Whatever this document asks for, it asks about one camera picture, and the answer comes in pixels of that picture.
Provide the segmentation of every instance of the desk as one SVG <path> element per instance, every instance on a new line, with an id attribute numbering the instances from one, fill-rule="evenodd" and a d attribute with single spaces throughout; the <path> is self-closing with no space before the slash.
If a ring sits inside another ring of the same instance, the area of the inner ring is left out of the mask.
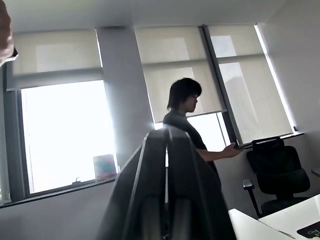
<path id="1" fill-rule="evenodd" d="M 229 216 L 237 240 L 293 240 L 236 209 Z"/>
<path id="2" fill-rule="evenodd" d="M 297 240 L 306 240 L 297 230 L 320 221 L 320 195 L 262 217 L 259 221 Z"/>

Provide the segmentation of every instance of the person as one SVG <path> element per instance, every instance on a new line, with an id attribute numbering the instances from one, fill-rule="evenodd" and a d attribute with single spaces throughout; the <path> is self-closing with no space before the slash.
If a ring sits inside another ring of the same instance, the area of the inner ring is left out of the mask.
<path id="1" fill-rule="evenodd" d="M 14 54 L 11 19 L 6 4 L 0 0 L 0 66 Z"/>
<path id="2" fill-rule="evenodd" d="M 182 78 L 172 84 L 167 105 L 170 112 L 164 117 L 163 124 L 176 127 L 190 136 L 196 151 L 216 172 L 215 160 L 233 158 L 240 154 L 242 150 L 235 149 L 235 143 L 227 146 L 223 151 L 208 151 L 200 134 L 188 122 L 186 113 L 193 113 L 196 109 L 197 98 L 201 95 L 202 88 L 198 82 L 191 78 Z"/>

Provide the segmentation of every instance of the dark shirt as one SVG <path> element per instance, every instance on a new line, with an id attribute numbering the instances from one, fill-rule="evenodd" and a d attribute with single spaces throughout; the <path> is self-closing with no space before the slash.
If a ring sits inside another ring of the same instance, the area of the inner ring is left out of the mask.
<path id="1" fill-rule="evenodd" d="M 184 132 L 187 132 L 191 138 L 191 141 L 196 149 L 207 150 L 204 141 L 202 140 L 198 131 L 189 123 L 187 117 L 178 111 L 170 111 L 167 115 L 165 115 L 163 119 L 163 124 L 170 125 L 176 127 Z M 207 161 L 207 164 L 213 169 L 218 177 L 219 184 L 221 185 L 219 174 L 214 164 L 214 161 Z"/>

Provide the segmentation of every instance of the colorful picture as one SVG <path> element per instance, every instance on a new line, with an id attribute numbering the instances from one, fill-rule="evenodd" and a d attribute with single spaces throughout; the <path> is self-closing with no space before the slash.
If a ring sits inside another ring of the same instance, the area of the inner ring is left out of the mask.
<path id="1" fill-rule="evenodd" d="M 107 181 L 116 178 L 117 170 L 112 154 L 95 156 L 93 158 L 95 179 L 100 181 Z"/>

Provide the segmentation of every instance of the ceiling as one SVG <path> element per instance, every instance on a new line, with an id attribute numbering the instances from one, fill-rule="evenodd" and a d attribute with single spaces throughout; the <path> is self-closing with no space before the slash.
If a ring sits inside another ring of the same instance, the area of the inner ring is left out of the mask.
<path id="1" fill-rule="evenodd" d="M 265 22 L 286 0 L 4 0 L 14 32 Z"/>

